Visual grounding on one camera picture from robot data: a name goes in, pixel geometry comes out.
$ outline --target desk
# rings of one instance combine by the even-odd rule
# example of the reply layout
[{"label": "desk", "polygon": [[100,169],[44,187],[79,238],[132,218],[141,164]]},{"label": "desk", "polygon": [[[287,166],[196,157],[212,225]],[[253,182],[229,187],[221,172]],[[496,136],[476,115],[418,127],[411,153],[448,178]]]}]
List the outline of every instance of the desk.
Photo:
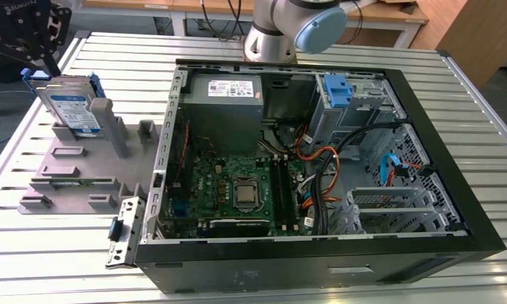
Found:
[{"label": "desk", "polygon": [[[507,246],[507,129],[451,59],[435,51],[363,46],[296,54],[300,64],[402,70]],[[59,66],[64,73],[99,75],[127,124],[163,123],[176,58],[237,61],[241,56],[239,42],[92,33],[73,40]],[[507,303],[507,250],[414,284],[161,294],[140,269],[104,268],[112,215],[17,213],[55,138],[52,122],[36,100],[0,156],[0,303]]]},{"label": "desk", "polygon": [[[235,10],[237,0],[232,0]],[[208,18],[212,20],[235,20],[227,0],[205,0]],[[400,34],[395,48],[408,48],[416,32],[428,19],[416,8],[408,15],[399,11],[398,4],[375,3],[363,10],[363,28],[379,30],[398,30]],[[131,16],[168,17],[172,19],[175,36],[185,36],[187,18],[204,19],[199,0],[87,0],[80,12]],[[240,10],[240,21],[251,22],[253,14],[253,0],[244,0]],[[359,12],[348,15],[347,27],[359,25]]]}]

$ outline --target power supply label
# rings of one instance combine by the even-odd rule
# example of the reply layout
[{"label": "power supply label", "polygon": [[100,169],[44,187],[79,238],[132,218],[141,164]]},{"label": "power supply label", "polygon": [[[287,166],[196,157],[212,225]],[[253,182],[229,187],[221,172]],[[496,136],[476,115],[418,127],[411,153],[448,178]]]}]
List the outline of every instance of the power supply label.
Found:
[{"label": "power supply label", "polygon": [[253,81],[211,80],[209,97],[253,97]]},{"label": "power supply label", "polygon": [[73,131],[88,136],[100,131],[100,124],[88,110],[89,102],[84,96],[52,95],[51,99],[61,119]]}]

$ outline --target motherboard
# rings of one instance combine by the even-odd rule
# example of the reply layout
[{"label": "motherboard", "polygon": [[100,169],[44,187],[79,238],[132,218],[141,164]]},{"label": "motherboard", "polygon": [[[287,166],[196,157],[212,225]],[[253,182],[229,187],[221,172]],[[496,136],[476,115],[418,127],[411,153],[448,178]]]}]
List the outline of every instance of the motherboard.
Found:
[{"label": "motherboard", "polygon": [[172,199],[176,238],[203,238],[221,228],[265,236],[308,233],[299,224],[296,185],[303,180],[298,160],[255,156],[203,156],[193,161],[189,199]]}]

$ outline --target metal bracket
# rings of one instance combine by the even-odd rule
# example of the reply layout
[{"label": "metal bracket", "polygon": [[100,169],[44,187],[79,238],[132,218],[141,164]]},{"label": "metal bracket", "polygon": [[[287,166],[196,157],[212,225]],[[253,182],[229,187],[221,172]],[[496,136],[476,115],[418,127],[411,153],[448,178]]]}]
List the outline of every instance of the metal bracket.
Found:
[{"label": "metal bracket", "polygon": [[107,269],[137,268],[135,252],[141,236],[143,215],[147,202],[140,197],[123,200],[119,216],[113,218],[109,228],[109,256]]}]

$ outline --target blue hard drive label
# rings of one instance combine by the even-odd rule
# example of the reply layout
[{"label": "blue hard drive label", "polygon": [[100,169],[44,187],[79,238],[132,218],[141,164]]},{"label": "blue hard drive label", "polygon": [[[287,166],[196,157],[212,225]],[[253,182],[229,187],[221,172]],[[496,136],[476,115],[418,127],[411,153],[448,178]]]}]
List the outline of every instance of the blue hard drive label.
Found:
[{"label": "blue hard drive label", "polygon": [[87,101],[87,98],[84,96],[51,96],[52,100],[55,101]]},{"label": "blue hard drive label", "polygon": [[84,96],[52,95],[51,100],[61,119],[75,132],[92,136],[100,131],[100,124],[89,112],[89,102]]}]

